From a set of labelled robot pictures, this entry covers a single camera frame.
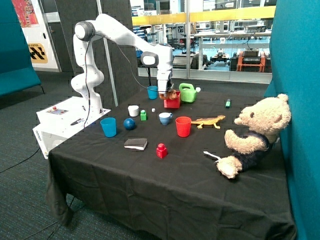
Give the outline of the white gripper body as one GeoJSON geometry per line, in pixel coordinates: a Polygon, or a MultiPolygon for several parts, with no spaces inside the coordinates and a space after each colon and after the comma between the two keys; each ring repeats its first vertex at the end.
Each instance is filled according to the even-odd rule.
{"type": "Polygon", "coordinates": [[[172,72],[171,71],[158,71],[157,72],[157,87],[159,93],[171,92],[173,85],[171,83],[172,72]]]}

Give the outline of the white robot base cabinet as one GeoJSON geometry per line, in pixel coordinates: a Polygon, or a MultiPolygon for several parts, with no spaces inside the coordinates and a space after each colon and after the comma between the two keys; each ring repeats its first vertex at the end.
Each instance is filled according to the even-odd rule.
{"type": "Polygon", "coordinates": [[[36,114],[40,124],[33,128],[33,133],[44,158],[48,158],[52,149],[108,112],[110,110],[106,108],[88,107],[85,100],[77,96],[72,96],[38,111],[36,114]],[[71,125],[78,119],[84,120],[76,125],[71,125]]]}

